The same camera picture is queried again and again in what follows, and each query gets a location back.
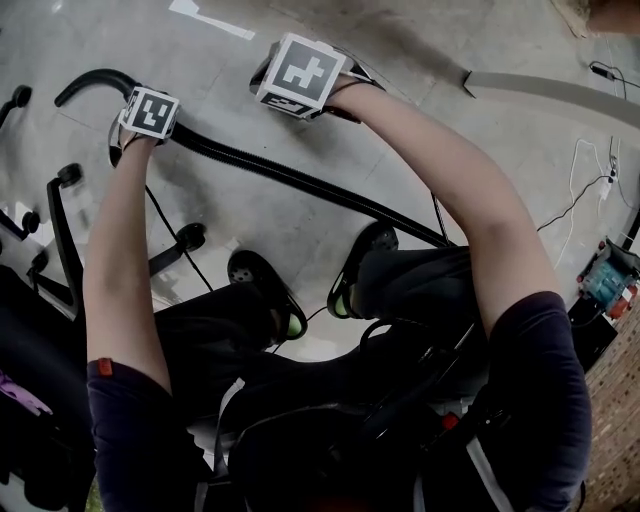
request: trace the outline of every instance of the dark sleeve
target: dark sleeve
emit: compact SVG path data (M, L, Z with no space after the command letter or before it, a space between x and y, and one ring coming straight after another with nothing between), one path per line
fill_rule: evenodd
M507 496L516 510L565 510L585 478L591 406L560 296L536 293L498 320L489 389L511 415L489 458Z
M202 452L180 424L172 397L137 370L107 363L110 376L101 375L97 361L88 366L105 511L193 510Z

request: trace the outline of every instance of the white tape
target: white tape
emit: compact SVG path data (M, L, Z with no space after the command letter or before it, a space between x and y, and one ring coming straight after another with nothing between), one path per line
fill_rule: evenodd
M251 30L245 30L243 28L236 27L235 25L231 25L230 23L225 23L224 21L208 18L207 16L198 14L200 8L193 0L173 0L169 6L169 10L179 14L184 14L185 16L189 16L199 21L204 21L209 25L225 30L230 34L246 39L247 41L251 41L253 36L256 35L256 33Z

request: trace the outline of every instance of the concrete floor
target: concrete floor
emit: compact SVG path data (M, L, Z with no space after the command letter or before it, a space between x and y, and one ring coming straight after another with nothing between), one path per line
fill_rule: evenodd
M122 108L104 88L57 110L53 98L80 73L112 67L180 98L181 121L216 140L294 166L366 195L437 229L428 190L400 158L363 126L324 117L297 122L253 101L248 81L269 45L284 32L348 49L395 95L415 103L475 142L500 164L541 224L570 204L569 172L576 140L585 138L607 162L608 134L513 106L474 100L459 87L464 69L562 79L613 92L587 69L609 63L602 38L575 39L550 2L539 0L196 0L199 15L252 31L248 39L206 21L169 10L171 0L2 0L0 94L26 83L34 97L13 112L0 136L0 200L10 212L26 205L48 217L45 185L71 162L85 171L82 186L64 192L80 252L109 176L106 137ZM637 42L610 37L614 62L639 81ZM629 88L639 101L640 91ZM640 153L623 143L622 183L638 199ZM578 150L573 187L578 193L599 173L593 149ZM148 180L176 228L203 222L208 240L194 259L214 287L226 284L226 263L238 246L273 263L311 314L324 305L358 231L370 220L301 192L189 153L173 143L157 150ZM598 187L575 212L575 228L557 272L568 303L575 276L598 241L618 240L633 212L616 189L597 216ZM148 205L150 254L172 240ZM449 234L464 243L447 219ZM558 259L569 232L567 218L542 232ZM24 274L50 245L49 275L61 279L50 228L18 244L0 233L0 257ZM425 244L401 236L401 247ZM185 261L153 280L158 305L200 295L205 288ZM335 357L349 350L363 322L339 322L326 312L308 336L280 351L300 360Z

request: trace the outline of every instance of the shoe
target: shoe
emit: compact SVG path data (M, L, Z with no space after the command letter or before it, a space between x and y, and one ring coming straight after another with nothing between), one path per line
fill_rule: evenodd
M395 230L382 222L369 224L356 238L342 270L327 297L327 310L340 319L361 318L351 308L351 286L358 280L360 264L370 251L398 250Z
M227 276L232 284L253 283L267 300L269 308L278 312L281 318L277 336L279 343L297 340L306 334L308 324L302 308L275 269L262 256L253 251L234 253L227 265Z

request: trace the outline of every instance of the black chair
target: black chair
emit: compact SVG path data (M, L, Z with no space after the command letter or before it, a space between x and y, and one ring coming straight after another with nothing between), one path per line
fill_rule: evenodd
M0 482L10 473L25 481L25 496L45 510L83 512L91 482L94 446L86 388L83 267L67 222L60 189L82 178L78 164L62 169L47 185L56 245L67 285L41 275L40 253L28 272L31 287L0 265L0 370L53 412L35 416L0 393ZM204 226L189 224L176 244L149 262L152 275L205 242ZM46 290L73 320L39 295Z
M70 164L60 170L57 177L47 184L49 214L53 224L56 246L67 279L67 285L62 285L41 275L41 272L46 268L48 263L46 252L41 252L34 258L27 274L36 291L40 289L45 290L65 309L75 315L76 318L84 318L84 301L82 298L82 276L84 268L78 256L73 235L69 229L62 197L60 196L60 189L73 186L81 179L82 169L80 165ZM149 260L149 272L151 276L162 272L178 261L186 252L192 252L202 247L205 242L204 234L204 225L198 223L187 224L180 229L176 233L176 243Z
M0 108L0 128L4 124L9 112L14 108L23 108L31 99L31 88L26 85L19 86L14 92L13 96ZM18 240L22 241L30 234L35 233L40 225L40 216L37 212L27 212L22 217L22 227L16 225L9 216L3 211L0 211L0 226L5 228Z

